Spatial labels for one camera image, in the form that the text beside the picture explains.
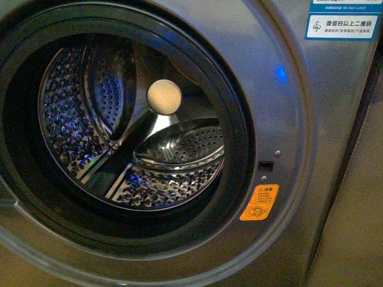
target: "warning sticker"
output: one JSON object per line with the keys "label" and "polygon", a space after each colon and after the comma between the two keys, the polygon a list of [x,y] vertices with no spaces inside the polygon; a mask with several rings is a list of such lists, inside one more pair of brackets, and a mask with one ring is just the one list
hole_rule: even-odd
{"label": "warning sticker", "polygon": [[257,185],[242,215],[242,221],[264,220],[269,216],[278,194],[278,184]]}

